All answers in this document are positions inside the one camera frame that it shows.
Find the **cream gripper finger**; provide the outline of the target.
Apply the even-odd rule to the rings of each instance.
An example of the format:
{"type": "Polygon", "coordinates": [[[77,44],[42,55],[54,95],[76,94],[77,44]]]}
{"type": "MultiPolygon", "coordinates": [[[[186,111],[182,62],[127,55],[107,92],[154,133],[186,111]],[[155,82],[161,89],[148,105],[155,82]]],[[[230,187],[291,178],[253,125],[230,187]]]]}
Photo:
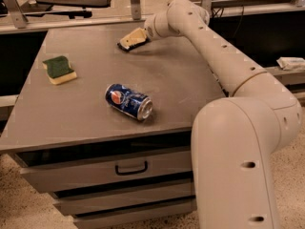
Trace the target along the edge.
{"type": "Polygon", "coordinates": [[[131,44],[144,42],[146,40],[148,40],[146,31],[142,28],[137,28],[121,38],[119,42],[130,46],[131,44]]]}

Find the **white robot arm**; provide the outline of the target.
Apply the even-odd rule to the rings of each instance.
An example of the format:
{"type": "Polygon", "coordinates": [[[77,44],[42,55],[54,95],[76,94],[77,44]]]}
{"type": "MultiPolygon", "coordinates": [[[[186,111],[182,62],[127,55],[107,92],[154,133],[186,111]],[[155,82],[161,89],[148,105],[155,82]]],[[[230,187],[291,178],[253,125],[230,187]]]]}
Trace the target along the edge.
{"type": "Polygon", "coordinates": [[[270,155],[297,136],[302,108],[272,74],[210,29],[209,20],[193,2],[173,0],[119,46],[129,51],[147,41],[184,36],[228,94],[202,108],[193,122],[200,229],[280,229],[270,155]]]}

